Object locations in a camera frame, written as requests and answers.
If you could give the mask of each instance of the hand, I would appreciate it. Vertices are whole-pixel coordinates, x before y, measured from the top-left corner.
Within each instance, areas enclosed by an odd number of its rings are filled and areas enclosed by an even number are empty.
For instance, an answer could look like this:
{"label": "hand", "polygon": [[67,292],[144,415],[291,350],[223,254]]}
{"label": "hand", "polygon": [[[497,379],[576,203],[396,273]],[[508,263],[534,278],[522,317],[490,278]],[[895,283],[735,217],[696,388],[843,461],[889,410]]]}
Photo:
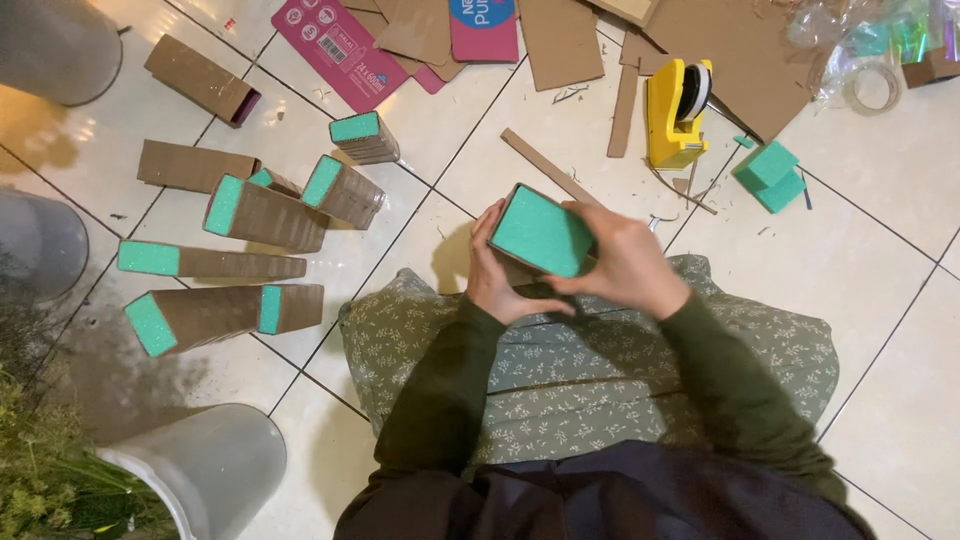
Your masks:
{"label": "hand", "polygon": [[646,223],[593,205],[562,206],[583,218],[597,239],[600,259],[579,278],[546,276],[557,292],[600,296],[645,311],[658,321],[686,304],[690,288],[674,273]]}
{"label": "hand", "polygon": [[487,245],[503,205],[503,199],[493,203],[470,230],[470,277],[467,282],[467,296],[474,304],[505,325],[534,313],[559,311],[574,315],[575,310],[570,304],[560,300],[523,298],[510,287],[507,273]]}

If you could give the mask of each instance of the sleeve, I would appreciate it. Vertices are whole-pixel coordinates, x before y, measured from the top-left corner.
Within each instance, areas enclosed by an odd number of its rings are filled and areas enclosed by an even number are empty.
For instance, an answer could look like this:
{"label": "sleeve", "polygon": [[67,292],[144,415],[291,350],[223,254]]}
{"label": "sleeve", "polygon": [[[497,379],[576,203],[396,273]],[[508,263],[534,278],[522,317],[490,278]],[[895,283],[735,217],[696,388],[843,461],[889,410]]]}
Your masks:
{"label": "sleeve", "polygon": [[846,487],[814,442],[813,426],[696,294],[660,322],[660,331],[680,359],[684,391],[717,453],[776,470],[846,508]]}
{"label": "sleeve", "polygon": [[440,330],[400,390],[373,451],[380,468],[341,515],[338,530],[378,494],[414,485],[401,481],[417,472],[460,476],[476,447],[496,341],[506,330],[464,296],[454,321]]}

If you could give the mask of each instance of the clear tape roll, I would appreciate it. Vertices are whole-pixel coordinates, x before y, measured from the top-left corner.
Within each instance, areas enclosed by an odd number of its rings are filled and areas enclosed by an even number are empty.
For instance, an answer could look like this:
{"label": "clear tape roll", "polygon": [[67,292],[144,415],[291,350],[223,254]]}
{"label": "clear tape roll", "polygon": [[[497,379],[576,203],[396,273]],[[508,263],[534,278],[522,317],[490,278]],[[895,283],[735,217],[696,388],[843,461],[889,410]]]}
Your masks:
{"label": "clear tape roll", "polygon": [[[867,107],[860,98],[856,95],[856,79],[860,76],[860,73],[864,71],[873,71],[887,82],[887,87],[889,89],[889,94],[887,95],[887,102],[883,104],[879,109],[874,109],[872,107]],[[900,81],[897,79],[897,75],[894,73],[894,70],[890,68],[889,65],[879,62],[879,61],[869,61],[858,66],[854,71],[851,71],[847,78],[844,79],[843,83],[843,97],[847,101],[847,104],[850,105],[857,114],[863,116],[877,116],[878,114],[883,114],[888,110],[892,109],[897,105],[897,102],[900,101]]]}

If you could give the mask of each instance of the floral skirt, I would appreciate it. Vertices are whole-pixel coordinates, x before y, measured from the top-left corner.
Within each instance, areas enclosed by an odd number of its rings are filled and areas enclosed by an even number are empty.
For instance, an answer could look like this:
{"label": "floral skirt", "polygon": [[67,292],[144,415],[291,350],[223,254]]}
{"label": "floral skirt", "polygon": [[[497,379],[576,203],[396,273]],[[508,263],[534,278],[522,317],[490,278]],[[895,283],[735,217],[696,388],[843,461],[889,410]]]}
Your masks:
{"label": "floral skirt", "polygon": [[[724,293],[705,257],[669,260],[815,423],[839,377],[829,325]],[[531,298],[550,294],[542,283],[517,291]],[[453,319],[460,296],[437,294],[405,268],[379,292],[341,309],[347,362],[374,434],[427,346]],[[471,463],[559,459],[627,439],[706,446],[677,359],[656,325],[597,297],[573,301],[580,314],[572,323],[532,315],[500,337]]]}

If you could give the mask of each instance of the yellow tape dispenser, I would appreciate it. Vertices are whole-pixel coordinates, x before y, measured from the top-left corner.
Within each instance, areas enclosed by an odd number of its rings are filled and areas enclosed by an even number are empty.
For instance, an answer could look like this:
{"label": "yellow tape dispenser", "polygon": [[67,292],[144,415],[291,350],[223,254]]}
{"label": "yellow tape dispenser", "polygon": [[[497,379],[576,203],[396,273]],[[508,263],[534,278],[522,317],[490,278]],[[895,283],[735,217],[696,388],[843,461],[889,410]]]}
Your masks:
{"label": "yellow tape dispenser", "polygon": [[647,79],[647,129],[650,162],[655,169],[685,169],[709,148],[700,139],[700,123],[712,86],[709,60],[684,67],[670,60]]}

